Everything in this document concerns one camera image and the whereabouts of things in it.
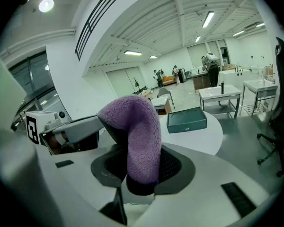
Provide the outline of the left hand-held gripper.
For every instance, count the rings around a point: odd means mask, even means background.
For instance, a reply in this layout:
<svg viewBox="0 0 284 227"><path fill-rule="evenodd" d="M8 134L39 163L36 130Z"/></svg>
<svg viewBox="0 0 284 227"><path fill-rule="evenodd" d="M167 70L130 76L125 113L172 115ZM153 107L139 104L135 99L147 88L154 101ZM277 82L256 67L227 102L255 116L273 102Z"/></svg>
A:
<svg viewBox="0 0 284 227"><path fill-rule="evenodd" d="M43 139L54 136L59 143L78 143L103 128L96 115L70 121L64 111L26 112L27 136L35 144L40 143L39 135Z"/></svg>

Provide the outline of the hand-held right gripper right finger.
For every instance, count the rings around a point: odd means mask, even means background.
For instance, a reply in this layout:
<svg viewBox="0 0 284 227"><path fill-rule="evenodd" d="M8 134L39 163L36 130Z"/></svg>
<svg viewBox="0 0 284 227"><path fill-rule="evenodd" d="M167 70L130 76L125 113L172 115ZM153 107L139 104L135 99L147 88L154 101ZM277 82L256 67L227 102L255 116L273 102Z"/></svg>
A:
<svg viewBox="0 0 284 227"><path fill-rule="evenodd" d="M221 187L225 183L236 183L256 206L269 197L261 185L224 159L178 145L167 147L193 161L195 176L179 193L156 196L137 220L139 227L225 227L239 221Z"/></svg>

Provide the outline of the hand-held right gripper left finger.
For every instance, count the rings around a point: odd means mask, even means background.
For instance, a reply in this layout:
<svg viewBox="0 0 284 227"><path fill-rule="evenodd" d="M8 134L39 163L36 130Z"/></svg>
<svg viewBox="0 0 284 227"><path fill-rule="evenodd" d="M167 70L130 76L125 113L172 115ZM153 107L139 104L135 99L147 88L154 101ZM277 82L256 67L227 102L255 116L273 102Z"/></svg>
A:
<svg viewBox="0 0 284 227"><path fill-rule="evenodd" d="M106 148L54 156L38 145L36 153L64 224L127 224L121 189L104 186L91 171Z"/></svg>

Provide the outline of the purple thin object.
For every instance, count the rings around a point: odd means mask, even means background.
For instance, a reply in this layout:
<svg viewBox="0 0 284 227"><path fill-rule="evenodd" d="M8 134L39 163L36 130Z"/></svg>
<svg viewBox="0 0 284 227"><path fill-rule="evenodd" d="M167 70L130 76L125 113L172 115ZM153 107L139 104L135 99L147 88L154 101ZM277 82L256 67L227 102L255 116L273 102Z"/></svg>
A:
<svg viewBox="0 0 284 227"><path fill-rule="evenodd" d="M150 100L124 96L103 107L97 117L114 141L127 148L128 190L138 196L153 194L159 182L161 129Z"/></svg>

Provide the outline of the dark green tray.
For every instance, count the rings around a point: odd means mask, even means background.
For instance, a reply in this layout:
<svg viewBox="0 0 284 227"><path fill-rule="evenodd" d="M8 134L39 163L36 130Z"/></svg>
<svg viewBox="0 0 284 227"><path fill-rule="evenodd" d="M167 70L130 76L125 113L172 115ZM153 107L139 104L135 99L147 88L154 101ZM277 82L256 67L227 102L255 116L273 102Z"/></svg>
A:
<svg viewBox="0 0 284 227"><path fill-rule="evenodd" d="M196 131L207 128L207 117L201 107L194 107L169 113L166 125L169 133Z"/></svg>

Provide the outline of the dark glass partition window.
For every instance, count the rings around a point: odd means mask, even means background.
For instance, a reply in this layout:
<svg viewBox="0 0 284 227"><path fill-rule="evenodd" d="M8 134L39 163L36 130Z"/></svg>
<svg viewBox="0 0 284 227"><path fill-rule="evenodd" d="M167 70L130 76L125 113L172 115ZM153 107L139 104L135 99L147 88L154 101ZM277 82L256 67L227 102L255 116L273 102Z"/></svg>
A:
<svg viewBox="0 0 284 227"><path fill-rule="evenodd" d="M9 71L27 93L12 123L13 130L26 128L26 112L30 111L57 112L64 116L62 122L70 119L54 87L46 51L26 57Z"/></svg>

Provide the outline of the black coat rack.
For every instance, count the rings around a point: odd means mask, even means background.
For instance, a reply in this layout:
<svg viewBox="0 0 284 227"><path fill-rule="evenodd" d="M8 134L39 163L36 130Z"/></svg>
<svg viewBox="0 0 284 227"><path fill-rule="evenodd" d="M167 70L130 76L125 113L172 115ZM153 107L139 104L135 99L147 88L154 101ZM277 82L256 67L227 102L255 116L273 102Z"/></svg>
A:
<svg viewBox="0 0 284 227"><path fill-rule="evenodd" d="M141 93L140 86L135 77L133 77L133 82L134 82L135 94L140 94Z"/></svg>

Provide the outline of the white sink wooden cabinet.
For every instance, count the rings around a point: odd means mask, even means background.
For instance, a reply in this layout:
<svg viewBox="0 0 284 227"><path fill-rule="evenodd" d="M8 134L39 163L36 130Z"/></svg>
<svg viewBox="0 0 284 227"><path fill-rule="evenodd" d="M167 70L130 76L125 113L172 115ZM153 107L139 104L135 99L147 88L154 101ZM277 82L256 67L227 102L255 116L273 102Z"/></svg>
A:
<svg viewBox="0 0 284 227"><path fill-rule="evenodd" d="M172 112L167 96L151 100L158 115L167 115Z"/></svg>

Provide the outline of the grey shell chair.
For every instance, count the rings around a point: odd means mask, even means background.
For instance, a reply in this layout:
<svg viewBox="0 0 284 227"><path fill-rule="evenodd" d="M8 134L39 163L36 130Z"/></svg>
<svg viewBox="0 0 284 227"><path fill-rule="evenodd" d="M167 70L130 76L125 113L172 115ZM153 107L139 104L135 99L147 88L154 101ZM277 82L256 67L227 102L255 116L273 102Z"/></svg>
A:
<svg viewBox="0 0 284 227"><path fill-rule="evenodd" d="M168 100L171 100L172 105L175 108L173 98L172 98L172 95L171 95L171 91L167 90L165 87L161 87L158 91L157 98L161 98L161 97L164 97L164 96L167 96Z"/></svg>

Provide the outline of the white sink grey metal stand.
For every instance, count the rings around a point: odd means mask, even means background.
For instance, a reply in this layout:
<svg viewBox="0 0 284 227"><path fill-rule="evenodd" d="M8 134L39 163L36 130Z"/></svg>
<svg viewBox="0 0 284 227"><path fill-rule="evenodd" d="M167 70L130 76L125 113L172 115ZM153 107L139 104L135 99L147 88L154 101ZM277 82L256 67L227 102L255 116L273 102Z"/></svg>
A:
<svg viewBox="0 0 284 227"><path fill-rule="evenodd" d="M230 118L237 118L242 91L233 85L224 85L224 94L221 86L198 90L201 108L212 115L227 114Z"/></svg>

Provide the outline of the orange sofa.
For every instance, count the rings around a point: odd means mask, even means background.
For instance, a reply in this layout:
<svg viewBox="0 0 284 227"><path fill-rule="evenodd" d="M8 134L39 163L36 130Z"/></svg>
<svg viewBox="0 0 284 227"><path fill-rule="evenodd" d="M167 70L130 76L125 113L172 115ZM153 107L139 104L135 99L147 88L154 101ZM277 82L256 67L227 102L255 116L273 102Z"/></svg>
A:
<svg viewBox="0 0 284 227"><path fill-rule="evenodd" d="M174 76L163 76L162 77L162 84L163 86L167 86L170 84L176 83L176 78Z"/></svg>

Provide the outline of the brown wooden counter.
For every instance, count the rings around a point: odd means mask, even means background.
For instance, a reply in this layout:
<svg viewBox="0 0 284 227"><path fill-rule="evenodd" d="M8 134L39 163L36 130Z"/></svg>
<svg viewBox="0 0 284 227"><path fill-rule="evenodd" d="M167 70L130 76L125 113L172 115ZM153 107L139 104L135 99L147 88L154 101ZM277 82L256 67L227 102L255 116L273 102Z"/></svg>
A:
<svg viewBox="0 0 284 227"><path fill-rule="evenodd" d="M192 76L195 91L210 87L210 79L207 72L198 73Z"/></svg>

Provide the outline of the black balcony railing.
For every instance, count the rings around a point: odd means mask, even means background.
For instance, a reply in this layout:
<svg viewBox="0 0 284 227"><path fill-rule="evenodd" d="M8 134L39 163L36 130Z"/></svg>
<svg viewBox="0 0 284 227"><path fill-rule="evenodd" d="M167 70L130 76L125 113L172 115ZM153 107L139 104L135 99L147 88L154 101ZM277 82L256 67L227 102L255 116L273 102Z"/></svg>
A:
<svg viewBox="0 0 284 227"><path fill-rule="evenodd" d="M96 25L100 19L104 16L107 10L116 2L117 0L99 0L96 6L93 8L90 13L87 21L85 22L81 34L77 40L75 47L75 54L77 55L78 60L81 60L85 46L89 40L89 37L93 33Z"/></svg>

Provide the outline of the white bathtub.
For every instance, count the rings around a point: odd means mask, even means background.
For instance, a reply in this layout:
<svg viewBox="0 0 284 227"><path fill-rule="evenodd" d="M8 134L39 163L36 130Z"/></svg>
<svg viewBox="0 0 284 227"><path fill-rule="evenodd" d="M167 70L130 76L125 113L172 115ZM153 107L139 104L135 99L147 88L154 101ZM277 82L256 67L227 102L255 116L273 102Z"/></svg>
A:
<svg viewBox="0 0 284 227"><path fill-rule="evenodd" d="M246 69L224 70L219 72L220 81L225 85L233 85L237 88L243 86L243 81L252 79L252 73Z"/></svg>

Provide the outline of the black glass cabinet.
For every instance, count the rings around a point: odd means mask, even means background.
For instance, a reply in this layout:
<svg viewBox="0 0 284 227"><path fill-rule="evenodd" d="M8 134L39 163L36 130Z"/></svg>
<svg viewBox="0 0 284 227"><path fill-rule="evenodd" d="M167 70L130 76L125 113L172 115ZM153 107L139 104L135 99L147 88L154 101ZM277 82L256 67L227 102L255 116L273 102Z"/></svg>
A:
<svg viewBox="0 0 284 227"><path fill-rule="evenodd" d="M184 83L187 81L187 78L186 78L186 71L184 68L181 68L179 69L179 80L180 80L180 83Z"/></svg>

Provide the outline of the black office chair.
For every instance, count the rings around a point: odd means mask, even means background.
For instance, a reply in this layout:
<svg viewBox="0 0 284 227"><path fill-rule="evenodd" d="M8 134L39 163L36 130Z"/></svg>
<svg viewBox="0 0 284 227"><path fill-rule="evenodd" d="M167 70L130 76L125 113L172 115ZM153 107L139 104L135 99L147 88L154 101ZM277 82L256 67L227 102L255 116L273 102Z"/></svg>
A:
<svg viewBox="0 0 284 227"><path fill-rule="evenodd" d="M274 149L263 159L257 161L260 165L275 152L278 152L281 164L281 170L276 173L279 178L284 175L284 40L277 37L278 45L275 46L276 67L279 78L279 99L271 117L269 126L274 132L274 138L270 138L262 133L257 134L257 138L264 138L272 143Z"/></svg>

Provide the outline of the round ceiling lamp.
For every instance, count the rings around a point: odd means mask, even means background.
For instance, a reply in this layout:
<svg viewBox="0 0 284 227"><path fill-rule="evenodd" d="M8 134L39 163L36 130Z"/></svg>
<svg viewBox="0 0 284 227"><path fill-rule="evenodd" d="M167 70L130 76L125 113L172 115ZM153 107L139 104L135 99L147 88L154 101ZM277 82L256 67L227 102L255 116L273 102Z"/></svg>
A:
<svg viewBox="0 0 284 227"><path fill-rule="evenodd" d="M38 6L39 10L43 13L50 11L53 7L54 7L53 0L42 0Z"/></svg>

